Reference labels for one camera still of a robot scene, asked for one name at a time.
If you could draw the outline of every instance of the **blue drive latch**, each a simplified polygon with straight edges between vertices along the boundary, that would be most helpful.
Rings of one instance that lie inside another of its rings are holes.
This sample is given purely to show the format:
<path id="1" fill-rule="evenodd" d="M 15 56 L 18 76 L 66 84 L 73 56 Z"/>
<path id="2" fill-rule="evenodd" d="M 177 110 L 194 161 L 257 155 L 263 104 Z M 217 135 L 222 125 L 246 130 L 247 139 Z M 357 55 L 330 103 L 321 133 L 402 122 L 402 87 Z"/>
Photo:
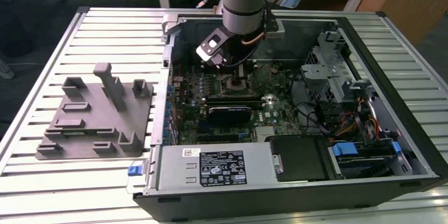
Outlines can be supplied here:
<path id="1" fill-rule="evenodd" d="M 357 155 L 358 149 L 354 143 L 338 143 L 333 146 L 335 156 Z"/>
<path id="2" fill-rule="evenodd" d="M 143 165 L 133 165 L 129 168 L 129 176 L 142 176 L 143 175 Z"/>

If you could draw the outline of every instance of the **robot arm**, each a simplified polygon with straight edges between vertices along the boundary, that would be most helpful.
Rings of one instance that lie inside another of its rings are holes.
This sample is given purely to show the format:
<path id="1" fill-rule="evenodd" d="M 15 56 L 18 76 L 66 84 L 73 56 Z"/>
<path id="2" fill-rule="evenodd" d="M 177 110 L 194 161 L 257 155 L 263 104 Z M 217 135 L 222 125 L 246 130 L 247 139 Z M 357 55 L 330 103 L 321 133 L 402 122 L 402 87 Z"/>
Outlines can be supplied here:
<path id="1" fill-rule="evenodd" d="M 281 5 L 294 8 L 301 0 L 282 1 Z M 197 49 L 197 53 L 209 65 L 235 67 L 251 56 L 258 41 L 266 33 L 265 20 L 271 15 L 266 0 L 223 0 L 223 27 L 219 27 Z M 226 60 L 233 55 L 235 62 Z"/>

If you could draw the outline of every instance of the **warning symbol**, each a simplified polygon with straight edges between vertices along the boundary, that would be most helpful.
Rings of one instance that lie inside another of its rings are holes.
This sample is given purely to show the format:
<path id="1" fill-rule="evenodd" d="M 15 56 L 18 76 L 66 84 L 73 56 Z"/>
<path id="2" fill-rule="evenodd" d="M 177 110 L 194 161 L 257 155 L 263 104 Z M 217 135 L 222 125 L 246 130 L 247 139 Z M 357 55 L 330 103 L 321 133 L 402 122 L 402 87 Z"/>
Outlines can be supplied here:
<path id="1" fill-rule="evenodd" d="M 203 166 L 203 168 L 202 168 L 202 174 L 210 174 L 210 171 L 211 171 L 210 167 L 209 166 Z"/>

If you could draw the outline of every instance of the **white label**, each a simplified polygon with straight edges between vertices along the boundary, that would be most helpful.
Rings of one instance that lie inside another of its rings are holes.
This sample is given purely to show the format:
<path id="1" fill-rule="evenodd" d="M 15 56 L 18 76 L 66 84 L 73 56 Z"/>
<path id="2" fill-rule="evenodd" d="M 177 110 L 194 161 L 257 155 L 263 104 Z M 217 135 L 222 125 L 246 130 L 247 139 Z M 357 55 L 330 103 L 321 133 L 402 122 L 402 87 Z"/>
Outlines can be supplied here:
<path id="1" fill-rule="evenodd" d="M 197 149 L 182 149 L 182 156 L 183 157 L 199 157 L 199 154 L 202 152 L 202 149 L 201 148 L 197 148 Z"/>
<path id="2" fill-rule="evenodd" d="M 237 175 L 235 179 L 246 179 L 246 175 Z"/>

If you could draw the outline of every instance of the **silver metal panel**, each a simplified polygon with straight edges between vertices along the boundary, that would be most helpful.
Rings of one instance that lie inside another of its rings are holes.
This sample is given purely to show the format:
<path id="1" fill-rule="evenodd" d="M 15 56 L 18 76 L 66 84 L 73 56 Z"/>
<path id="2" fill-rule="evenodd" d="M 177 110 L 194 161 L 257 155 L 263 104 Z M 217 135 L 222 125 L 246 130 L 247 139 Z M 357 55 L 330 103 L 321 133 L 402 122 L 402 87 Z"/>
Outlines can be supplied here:
<path id="1" fill-rule="evenodd" d="M 253 187 L 258 185 L 270 185 L 279 183 L 275 177 L 275 170 L 273 164 L 271 144 L 266 143 L 245 143 L 245 144 L 206 144 L 206 145 L 178 145 L 165 146 L 161 165 L 170 167 L 170 169 L 161 170 L 159 188 L 155 194 L 175 193 L 178 190 L 199 189 L 206 191 L 217 191 L 217 186 L 203 187 L 201 185 L 201 158 L 183 157 L 185 148 L 199 148 L 201 152 L 229 152 L 243 151 L 245 153 L 245 167 L 247 184 L 225 186 L 227 190 L 239 190 L 243 187 Z M 195 178 L 195 182 L 186 182 L 187 178 Z"/>
<path id="2" fill-rule="evenodd" d="M 161 73 L 157 64 L 163 59 L 161 44 L 74 46 L 74 38 L 161 38 L 158 20 L 166 13 L 211 13 L 198 10 L 151 8 L 93 8 L 87 18 L 78 14 L 46 66 L 45 73 L 25 106 L 0 142 L 0 218 L 3 223 L 158 223 L 135 204 L 127 191 L 127 167 L 150 156 L 39 161 L 35 149 L 49 127 L 63 93 L 59 87 L 69 76 L 82 76 L 86 82 L 98 82 L 89 73 L 101 61 L 114 63 L 115 76 L 122 82 L 145 78 L 158 85 Z M 279 16 L 346 16 L 387 76 L 399 89 L 406 103 L 448 160 L 448 100 L 441 77 L 429 68 L 422 56 L 395 28 L 374 13 L 299 12 L 279 10 Z M 99 43 L 77 40 L 82 43 Z M 255 216 L 207 221 L 219 223 L 443 223 L 447 220 L 448 187 L 413 193 L 373 208 L 305 212 L 289 215 Z"/>

